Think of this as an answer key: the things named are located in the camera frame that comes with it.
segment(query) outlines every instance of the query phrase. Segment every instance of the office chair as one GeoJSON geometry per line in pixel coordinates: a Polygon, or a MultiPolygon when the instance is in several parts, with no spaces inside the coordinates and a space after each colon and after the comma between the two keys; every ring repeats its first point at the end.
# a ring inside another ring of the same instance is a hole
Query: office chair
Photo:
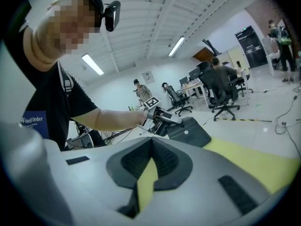
{"type": "Polygon", "coordinates": [[[233,117],[232,120],[235,120],[234,113],[230,110],[231,108],[240,109],[239,105],[227,105],[229,100],[232,99],[234,101],[238,97],[238,91],[235,87],[235,82],[230,82],[227,87],[229,88],[226,91],[226,88],[222,85],[221,80],[216,74],[215,70],[211,67],[209,62],[204,61],[203,63],[208,63],[207,68],[203,70],[203,73],[199,75],[200,80],[203,84],[209,89],[209,91],[213,92],[214,98],[210,97],[210,93],[208,93],[208,99],[211,104],[217,106],[212,109],[212,113],[215,110],[219,110],[219,112],[214,116],[213,120],[216,121],[216,117],[224,111],[230,113],[233,117]]]}
{"type": "MultiPolygon", "coordinates": [[[[240,62],[237,61],[236,63],[237,63],[238,66],[241,68],[240,62]]],[[[247,75],[246,75],[246,79],[249,80],[249,78],[250,78],[250,75],[247,74],[247,75]]],[[[243,78],[243,77],[238,77],[237,75],[233,75],[233,76],[229,76],[229,80],[230,80],[230,81],[236,81],[236,82],[235,82],[235,86],[238,87],[238,91],[241,91],[241,92],[243,93],[243,97],[244,97],[244,96],[245,96],[245,95],[244,95],[244,90],[246,90],[246,88],[244,87],[244,86],[245,86],[244,78],[243,78]]]]}
{"type": "Polygon", "coordinates": [[[181,113],[183,111],[189,111],[190,113],[192,113],[191,110],[189,110],[188,108],[193,108],[192,106],[186,106],[184,107],[185,105],[185,102],[187,101],[188,103],[188,99],[189,97],[181,97],[179,95],[177,95],[177,93],[173,90],[173,89],[170,89],[170,88],[165,88],[165,90],[168,92],[168,94],[170,95],[170,99],[171,99],[171,103],[173,106],[180,106],[180,110],[177,110],[175,111],[175,114],[181,116],[181,113]]]}

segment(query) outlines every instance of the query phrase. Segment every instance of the vr headset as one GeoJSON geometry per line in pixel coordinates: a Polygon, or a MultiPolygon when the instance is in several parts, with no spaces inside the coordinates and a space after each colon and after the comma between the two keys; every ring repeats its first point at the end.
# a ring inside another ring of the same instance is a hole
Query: vr headset
{"type": "Polygon", "coordinates": [[[95,23],[95,32],[99,32],[103,17],[105,19],[105,27],[107,31],[112,32],[116,28],[119,22],[120,5],[121,5],[120,2],[119,1],[111,2],[103,12],[102,0],[89,0],[89,1],[96,8],[96,11],[99,15],[99,19],[95,23]]]}

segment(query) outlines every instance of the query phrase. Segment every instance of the white desk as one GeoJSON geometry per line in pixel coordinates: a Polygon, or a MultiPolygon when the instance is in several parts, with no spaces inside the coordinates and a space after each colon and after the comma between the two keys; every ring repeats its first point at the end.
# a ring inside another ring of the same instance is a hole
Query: white desk
{"type": "Polygon", "coordinates": [[[268,64],[269,64],[269,72],[271,73],[271,76],[273,76],[273,78],[274,78],[275,75],[274,75],[274,69],[273,69],[272,60],[274,58],[279,58],[280,57],[280,53],[277,52],[277,53],[269,54],[266,57],[267,57],[267,61],[268,61],[268,64]]]}
{"type": "Polygon", "coordinates": [[[204,90],[204,86],[203,86],[203,83],[201,83],[201,82],[200,82],[200,83],[196,83],[196,84],[188,85],[188,86],[186,86],[186,87],[184,87],[184,88],[178,90],[177,92],[185,92],[186,95],[187,95],[188,97],[190,97],[190,92],[189,92],[190,89],[196,89],[196,93],[197,93],[198,99],[200,99],[201,97],[204,97],[206,106],[209,107],[208,102],[207,102],[207,99],[206,99],[206,93],[205,93],[205,90],[204,90]],[[196,88],[198,88],[198,87],[200,87],[201,90],[202,90],[202,93],[203,93],[202,96],[200,95],[198,89],[196,89],[196,88]]]}
{"type": "Polygon", "coordinates": [[[250,93],[249,93],[248,79],[246,78],[246,70],[242,68],[239,73],[243,77],[244,83],[245,83],[245,86],[246,86],[246,103],[248,105],[249,104],[250,93]]]}

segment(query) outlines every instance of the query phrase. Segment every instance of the man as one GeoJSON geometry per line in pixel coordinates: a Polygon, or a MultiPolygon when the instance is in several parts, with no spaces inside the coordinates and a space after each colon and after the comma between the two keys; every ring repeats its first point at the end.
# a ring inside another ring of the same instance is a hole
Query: man
{"type": "Polygon", "coordinates": [[[141,85],[137,79],[134,80],[134,85],[137,87],[134,91],[143,103],[152,98],[151,91],[146,87],[146,85],[141,85]]]}
{"type": "Polygon", "coordinates": [[[284,37],[290,40],[288,32],[284,27],[277,28],[273,20],[269,20],[269,28],[271,28],[270,36],[271,38],[276,39],[278,49],[280,51],[280,61],[282,65],[282,71],[284,72],[284,79],[282,80],[282,82],[283,83],[288,83],[289,81],[294,82],[293,73],[295,71],[295,66],[294,66],[293,57],[289,45],[283,44],[281,43],[281,41],[279,41],[279,37],[284,37]],[[288,80],[286,61],[288,61],[291,68],[291,77],[289,80],[288,80]]]}
{"type": "Polygon", "coordinates": [[[26,27],[17,38],[6,41],[8,48],[13,46],[12,57],[36,88],[21,123],[36,129],[43,138],[56,141],[61,151],[69,119],[95,130],[122,130],[135,127],[146,118],[143,112],[97,108],[73,77],[71,93],[67,96],[63,90],[57,61],[84,43],[90,32],[99,31],[99,2],[56,0],[37,28],[26,27]]]}
{"type": "Polygon", "coordinates": [[[216,70],[218,76],[221,78],[222,85],[226,88],[226,90],[228,90],[229,89],[227,88],[227,84],[229,83],[228,76],[237,75],[241,71],[241,68],[232,69],[225,65],[220,66],[220,61],[218,58],[213,58],[211,63],[212,63],[212,67],[216,70]]]}

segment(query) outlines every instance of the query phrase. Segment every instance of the yellow black tape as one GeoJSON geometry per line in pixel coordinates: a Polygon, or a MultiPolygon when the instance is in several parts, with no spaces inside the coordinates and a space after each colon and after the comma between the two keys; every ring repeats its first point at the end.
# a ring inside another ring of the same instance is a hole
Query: yellow black tape
{"type": "Polygon", "coordinates": [[[235,120],[232,120],[232,119],[228,119],[228,118],[218,118],[218,117],[216,117],[216,118],[219,119],[219,120],[227,120],[227,121],[261,121],[261,122],[272,122],[272,121],[257,120],[257,119],[235,119],[235,120]]]}

